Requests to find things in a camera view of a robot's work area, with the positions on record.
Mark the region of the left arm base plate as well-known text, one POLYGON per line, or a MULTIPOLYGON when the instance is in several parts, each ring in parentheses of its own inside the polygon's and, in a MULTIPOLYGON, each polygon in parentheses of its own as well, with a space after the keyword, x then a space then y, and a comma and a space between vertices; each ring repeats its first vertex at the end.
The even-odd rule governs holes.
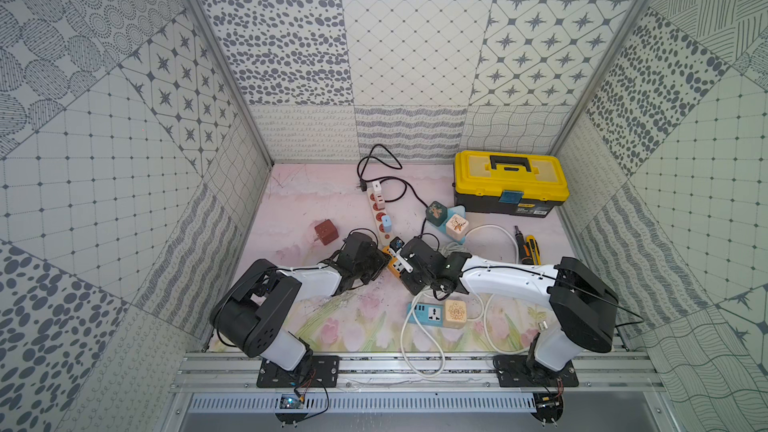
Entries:
POLYGON ((285 370, 276 363, 263 360, 257 378, 257 387, 300 388, 308 382, 310 388, 335 388, 339 375, 340 357, 337 355, 313 355, 304 359, 292 370, 285 370))

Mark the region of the beige wooden cube adapter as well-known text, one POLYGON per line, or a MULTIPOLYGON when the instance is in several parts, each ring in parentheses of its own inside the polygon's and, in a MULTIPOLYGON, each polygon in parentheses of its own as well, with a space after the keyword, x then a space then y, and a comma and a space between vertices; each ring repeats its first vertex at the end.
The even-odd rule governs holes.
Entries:
POLYGON ((461 300, 444 301, 442 321, 445 328, 463 328, 468 322, 467 304, 461 300))

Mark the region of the dark green cube adapter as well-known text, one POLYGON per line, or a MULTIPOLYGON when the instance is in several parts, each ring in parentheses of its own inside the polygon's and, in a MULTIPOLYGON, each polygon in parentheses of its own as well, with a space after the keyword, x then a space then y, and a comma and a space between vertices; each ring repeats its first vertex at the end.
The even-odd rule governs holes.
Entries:
POLYGON ((439 228, 448 219, 448 209, 439 201, 433 201, 426 207, 425 219, 434 227, 439 228))

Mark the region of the orange power strip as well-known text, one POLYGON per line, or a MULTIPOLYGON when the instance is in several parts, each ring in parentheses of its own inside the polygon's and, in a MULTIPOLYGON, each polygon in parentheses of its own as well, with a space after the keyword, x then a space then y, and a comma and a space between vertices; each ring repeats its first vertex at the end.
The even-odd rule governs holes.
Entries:
POLYGON ((394 251, 391 250, 389 246, 385 247, 383 249, 385 253, 387 253, 390 256, 390 260, 387 265, 387 269, 396 277, 400 278, 402 271, 404 270, 402 263, 397 258, 397 255, 394 251))

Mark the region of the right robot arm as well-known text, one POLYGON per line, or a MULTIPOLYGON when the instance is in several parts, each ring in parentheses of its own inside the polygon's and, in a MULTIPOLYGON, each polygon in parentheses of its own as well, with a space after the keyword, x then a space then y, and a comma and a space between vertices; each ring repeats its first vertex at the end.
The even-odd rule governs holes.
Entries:
POLYGON ((402 264, 400 281, 413 295, 428 288, 440 298, 491 294, 551 310, 556 323, 529 346, 530 362, 559 372, 584 351, 613 349, 618 298, 602 279, 573 257, 555 265, 491 261, 468 252, 445 256, 416 237, 392 251, 402 264))

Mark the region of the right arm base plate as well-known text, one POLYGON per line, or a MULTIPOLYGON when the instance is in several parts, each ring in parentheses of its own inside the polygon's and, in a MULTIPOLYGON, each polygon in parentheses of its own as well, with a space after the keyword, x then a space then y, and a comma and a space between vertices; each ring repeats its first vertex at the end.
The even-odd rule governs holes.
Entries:
POLYGON ((573 364, 558 372, 529 361, 523 355, 496 355, 492 358, 499 386, 502 388, 542 387, 547 389, 573 388, 579 386, 573 364))

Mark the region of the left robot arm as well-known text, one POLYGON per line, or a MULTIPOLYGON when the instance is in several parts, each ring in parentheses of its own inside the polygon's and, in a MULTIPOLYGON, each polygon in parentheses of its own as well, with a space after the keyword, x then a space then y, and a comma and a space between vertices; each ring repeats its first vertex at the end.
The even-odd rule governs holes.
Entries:
POLYGON ((332 298, 378 278, 391 256, 371 236, 353 232, 342 247, 314 266, 278 266, 259 259, 213 306, 209 322, 223 343, 303 377, 309 345, 283 328, 296 301, 332 298))

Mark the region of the blue white power strip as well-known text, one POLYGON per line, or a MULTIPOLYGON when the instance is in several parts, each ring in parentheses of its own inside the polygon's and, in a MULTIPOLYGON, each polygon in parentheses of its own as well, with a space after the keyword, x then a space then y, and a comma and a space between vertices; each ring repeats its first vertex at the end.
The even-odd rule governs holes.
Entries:
POLYGON ((440 304, 417 303, 414 311, 410 315, 408 322, 416 324, 421 323, 424 326, 443 327, 445 313, 444 306, 440 304))

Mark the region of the light blue triangular socket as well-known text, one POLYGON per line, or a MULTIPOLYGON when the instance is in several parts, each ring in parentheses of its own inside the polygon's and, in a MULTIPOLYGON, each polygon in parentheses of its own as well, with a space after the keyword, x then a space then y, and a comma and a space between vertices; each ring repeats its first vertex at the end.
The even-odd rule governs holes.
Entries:
POLYGON ((452 207, 448 210, 448 219, 444 224, 445 233, 453 241, 463 243, 470 229, 470 222, 465 217, 463 206, 452 207))

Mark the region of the dark red cube adapter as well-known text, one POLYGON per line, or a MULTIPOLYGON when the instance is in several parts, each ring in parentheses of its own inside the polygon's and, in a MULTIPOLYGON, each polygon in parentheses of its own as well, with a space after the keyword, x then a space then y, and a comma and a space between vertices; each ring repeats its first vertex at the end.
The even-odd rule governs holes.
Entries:
POLYGON ((330 219, 325 219, 314 226, 316 240, 327 246, 339 238, 337 227, 330 219))

